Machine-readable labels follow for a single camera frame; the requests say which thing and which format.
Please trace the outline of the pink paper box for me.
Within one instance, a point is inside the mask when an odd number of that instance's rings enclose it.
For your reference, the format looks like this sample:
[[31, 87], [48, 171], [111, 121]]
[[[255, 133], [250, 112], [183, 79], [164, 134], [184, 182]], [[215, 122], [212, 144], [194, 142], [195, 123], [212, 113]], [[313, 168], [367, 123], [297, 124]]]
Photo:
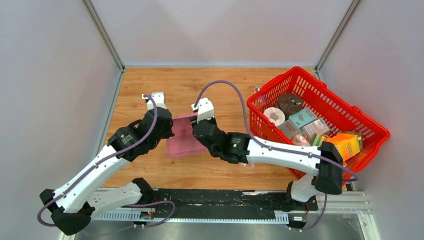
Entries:
[[189, 113], [179, 116], [173, 116], [172, 133], [174, 136], [166, 141], [166, 156], [168, 158], [180, 158], [192, 156], [207, 152], [207, 148], [196, 140], [193, 136], [193, 128], [191, 117], [196, 117], [197, 114]]

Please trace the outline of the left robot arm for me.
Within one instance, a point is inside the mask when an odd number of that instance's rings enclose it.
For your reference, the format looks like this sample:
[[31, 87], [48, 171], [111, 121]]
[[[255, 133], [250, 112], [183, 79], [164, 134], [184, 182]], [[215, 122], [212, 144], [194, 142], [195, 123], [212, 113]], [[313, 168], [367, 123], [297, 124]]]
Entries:
[[171, 112], [159, 106], [148, 110], [143, 119], [119, 128], [75, 177], [62, 187], [40, 193], [43, 207], [37, 213], [38, 222], [71, 236], [93, 219], [117, 208], [153, 206], [153, 189], [143, 178], [102, 193], [97, 190], [115, 172], [155, 149], [162, 139], [172, 137], [172, 126]]

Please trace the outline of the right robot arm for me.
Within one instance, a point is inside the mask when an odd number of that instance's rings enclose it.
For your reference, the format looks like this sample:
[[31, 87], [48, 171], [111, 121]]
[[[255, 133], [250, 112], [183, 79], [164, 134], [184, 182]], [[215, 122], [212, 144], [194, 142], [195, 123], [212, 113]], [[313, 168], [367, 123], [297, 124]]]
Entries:
[[343, 159], [334, 144], [297, 146], [272, 142], [240, 132], [224, 132], [212, 120], [192, 125], [192, 134], [210, 155], [230, 164], [270, 164], [304, 172], [287, 186], [285, 203], [299, 209], [316, 194], [340, 195]]

